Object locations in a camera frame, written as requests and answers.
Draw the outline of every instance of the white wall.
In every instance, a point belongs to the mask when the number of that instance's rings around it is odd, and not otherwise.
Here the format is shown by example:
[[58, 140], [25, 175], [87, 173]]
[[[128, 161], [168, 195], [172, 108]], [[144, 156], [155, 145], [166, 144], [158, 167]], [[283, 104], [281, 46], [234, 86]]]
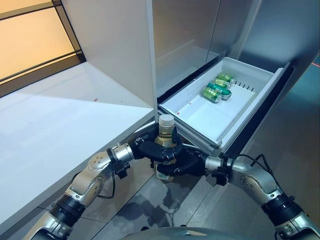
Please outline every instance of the white wall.
[[88, 62], [154, 106], [146, 0], [63, 0]]

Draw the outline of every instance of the window frame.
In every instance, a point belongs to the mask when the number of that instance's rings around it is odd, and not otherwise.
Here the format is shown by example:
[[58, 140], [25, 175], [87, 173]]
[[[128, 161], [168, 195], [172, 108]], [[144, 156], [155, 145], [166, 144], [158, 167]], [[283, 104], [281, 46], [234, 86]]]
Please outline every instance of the window frame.
[[0, 13], [0, 21], [6, 20], [8, 18], [14, 18], [24, 14], [29, 14], [29, 13], [33, 13], [33, 12], [37, 12], [45, 9], [50, 9], [50, 8], [55, 8], [55, 11], [62, 23], [62, 26], [70, 40], [70, 43], [74, 51], [61, 55], [59, 57], [50, 59], [48, 61], [42, 62], [40, 64], [37, 64], [35, 66], [32, 66], [30, 68], [27, 68], [20, 72], [16, 72], [10, 76], [0, 79], [0, 98], [14, 91], [17, 91], [21, 88], [24, 88], [30, 84], [38, 82], [44, 78], [47, 78], [51, 75], [57, 74], [63, 70], [69, 69], [71, 67], [74, 67], [78, 64], [81, 64], [87, 61], [80, 47], [79, 41], [75, 35], [74, 29], [71, 26], [70, 20], [67, 16], [66, 10], [61, 0], [52, 0], [51, 2], [49, 1], [45, 3], [37, 4], [37, 5], [32, 5], [32, 6]]

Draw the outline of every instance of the robotic hand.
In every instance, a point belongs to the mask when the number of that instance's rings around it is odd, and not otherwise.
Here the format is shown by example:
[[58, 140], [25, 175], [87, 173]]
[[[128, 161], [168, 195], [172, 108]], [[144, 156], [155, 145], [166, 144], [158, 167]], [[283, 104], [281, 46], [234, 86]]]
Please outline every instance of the robotic hand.
[[158, 124], [151, 124], [134, 133], [127, 143], [91, 157], [86, 168], [76, 175], [52, 210], [38, 220], [23, 240], [67, 239], [84, 210], [99, 196], [106, 180], [110, 176], [114, 178], [115, 174], [120, 179], [126, 177], [129, 161], [145, 157], [151, 160], [151, 167], [153, 161], [169, 162], [175, 158], [174, 164], [157, 166], [157, 170], [165, 175], [209, 174], [216, 179], [216, 184], [224, 186], [229, 182], [242, 188], [261, 206], [283, 239], [302, 239], [296, 236], [305, 230], [311, 230], [320, 239], [317, 227], [293, 199], [283, 193], [270, 173], [249, 164], [235, 163], [227, 157], [211, 157], [197, 147], [182, 144], [176, 129], [172, 135], [176, 147], [163, 147], [154, 143], [158, 131]]

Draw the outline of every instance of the white drawer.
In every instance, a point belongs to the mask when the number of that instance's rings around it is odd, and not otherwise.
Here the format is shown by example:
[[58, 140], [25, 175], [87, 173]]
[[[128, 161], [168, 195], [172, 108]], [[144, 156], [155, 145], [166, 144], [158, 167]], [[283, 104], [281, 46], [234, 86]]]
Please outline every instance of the white drawer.
[[[159, 104], [175, 117], [180, 133], [211, 154], [225, 152], [275, 87], [286, 68], [275, 73], [224, 57], [183, 89]], [[221, 73], [235, 77], [231, 97], [212, 103], [202, 96]]]

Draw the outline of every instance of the green can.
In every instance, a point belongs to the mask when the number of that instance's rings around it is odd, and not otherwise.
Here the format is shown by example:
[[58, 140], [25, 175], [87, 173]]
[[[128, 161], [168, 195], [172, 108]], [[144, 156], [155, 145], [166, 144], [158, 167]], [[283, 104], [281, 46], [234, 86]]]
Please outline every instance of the green can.
[[228, 100], [232, 94], [232, 92], [229, 89], [226, 89], [225, 87], [219, 86], [219, 85], [214, 84], [212, 82], [209, 82], [206, 87], [211, 88], [211, 89], [221, 93], [222, 100]]
[[210, 87], [206, 87], [203, 90], [202, 95], [210, 101], [214, 102], [215, 104], [220, 102], [220, 100], [222, 99], [222, 94], [216, 90], [211, 89]]
[[235, 78], [227, 73], [221, 72], [218, 76], [218, 79], [224, 80], [230, 84], [233, 84], [235, 82]]
[[229, 89], [231, 86], [230, 82], [222, 80], [220, 78], [216, 78], [213, 82], [214, 82], [214, 84], [217, 84], [217, 85], [219, 85], [223, 88], [226, 88], [226, 89]]

